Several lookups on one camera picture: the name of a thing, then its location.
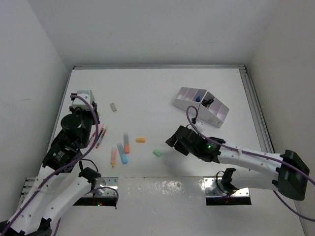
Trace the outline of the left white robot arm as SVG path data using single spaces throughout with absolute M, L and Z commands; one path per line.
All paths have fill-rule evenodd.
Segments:
M 88 193 L 100 173 L 86 167 L 74 182 L 55 196 L 64 179 L 86 154 L 91 128 L 99 125 L 97 104 L 90 90 L 71 96 L 71 113 L 61 120 L 61 131 L 52 141 L 39 173 L 23 203 L 8 220 L 1 222 L 3 236 L 49 236 L 52 227 L 84 194 Z

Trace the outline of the small black scissors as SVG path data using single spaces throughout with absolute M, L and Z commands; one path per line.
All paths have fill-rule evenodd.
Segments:
M 207 108 L 207 107 L 210 106 L 213 102 L 214 102 L 214 99 L 213 99 L 213 98 L 210 98 L 210 99 L 208 99 L 208 100 L 203 99 L 202 102 L 201 102 L 201 105 Z

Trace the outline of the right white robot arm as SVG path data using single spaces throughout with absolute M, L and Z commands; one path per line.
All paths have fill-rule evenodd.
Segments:
M 297 201 L 305 198 L 310 169 L 294 151 L 278 154 L 242 149 L 185 126 L 179 126 L 166 144 L 183 155 L 192 154 L 204 162 L 231 164 L 220 181 L 226 193 L 232 194 L 241 188 L 258 188 L 277 191 Z

